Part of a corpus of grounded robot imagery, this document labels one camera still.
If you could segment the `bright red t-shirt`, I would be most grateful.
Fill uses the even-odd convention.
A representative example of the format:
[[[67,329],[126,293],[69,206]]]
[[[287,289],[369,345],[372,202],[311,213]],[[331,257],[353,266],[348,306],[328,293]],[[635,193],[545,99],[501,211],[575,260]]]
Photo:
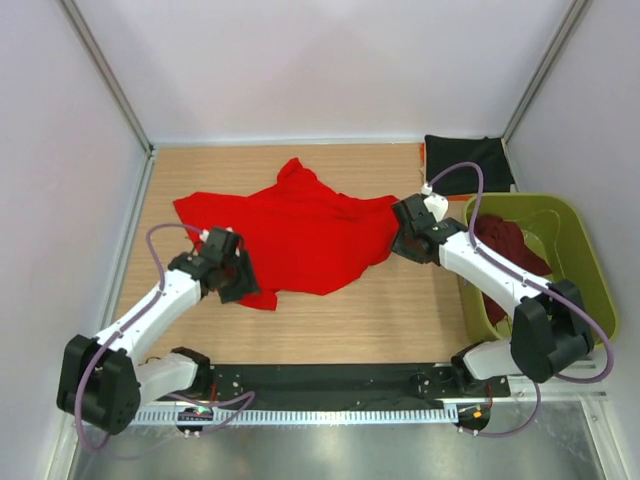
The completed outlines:
[[[274,185],[249,196],[195,192],[173,205],[184,224],[243,237],[260,291],[240,303],[273,311],[281,291],[327,295],[384,262],[398,231],[397,200],[338,193],[292,158]]]

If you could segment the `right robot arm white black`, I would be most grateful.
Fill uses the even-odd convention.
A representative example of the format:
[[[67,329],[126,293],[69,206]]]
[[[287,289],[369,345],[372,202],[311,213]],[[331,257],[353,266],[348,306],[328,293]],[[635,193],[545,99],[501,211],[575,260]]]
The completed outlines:
[[[414,194],[392,211],[399,228],[392,251],[418,264],[455,273],[493,300],[511,319],[506,339],[481,341],[456,354],[450,382],[472,396],[494,377],[522,374],[544,383],[594,349],[581,293],[569,280],[551,283],[489,249],[473,223],[447,217],[447,201]]]

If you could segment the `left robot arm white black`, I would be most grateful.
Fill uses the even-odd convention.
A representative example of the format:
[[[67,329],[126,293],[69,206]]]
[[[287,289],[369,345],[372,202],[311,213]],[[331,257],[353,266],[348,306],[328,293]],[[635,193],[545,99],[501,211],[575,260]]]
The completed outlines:
[[[204,398],[213,384],[210,359],[176,347],[145,362],[158,338],[208,294],[236,303],[260,291],[243,237],[225,228],[201,230],[192,250],[158,263],[159,281],[129,311],[91,337],[65,346],[56,406],[108,435],[124,431],[146,404],[173,395]]]

